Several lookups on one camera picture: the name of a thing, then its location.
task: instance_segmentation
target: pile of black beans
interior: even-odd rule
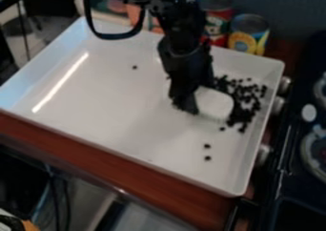
[[[255,84],[250,77],[232,79],[226,74],[214,79],[215,88],[234,100],[234,108],[226,122],[228,127],[240,125],[238,132],[244,134],[255,115],[261,110],[261,99],[264,98],[267,87]]]

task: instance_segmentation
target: red can label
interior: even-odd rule
[[[212,45],[226,47],[232,9],[207,11],[204,38],[209,38]]]

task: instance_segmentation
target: tin can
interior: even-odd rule
[[[228,47],[232,50],[263,55],[270,35],[268,22],[257,14],[240,14],[231,22]]]
[[[232,0],[199,0],[199,7],[206,12],[207,24],[203,39],[212,45],[226,47],[230,21],[234,10]]]

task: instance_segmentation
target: wooden table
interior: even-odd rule
[[[285,74],[292,74],[300,47],[296,43],[273,41],[266,55],[285,61]],[[269,141],[271,131],[271,128],[267,130],[265,142]],[[1,111],[0,142],[80,178],[123,189],[199,230],[222,230],[234,206],[233,199],[223,198]],[[247,195],[250,197],[252,194],[253,188],[250,187]]]

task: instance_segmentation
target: white tray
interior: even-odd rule
[[[219,132],[216,122],[171,106],[156,51],[160,38],[143,31],[103,41],[80,18],[0,89],[0,108],[219,194],[243,195],[284,64],[212,48],[216,74],[249,76],[269,88],[244,135],[236,127]]]

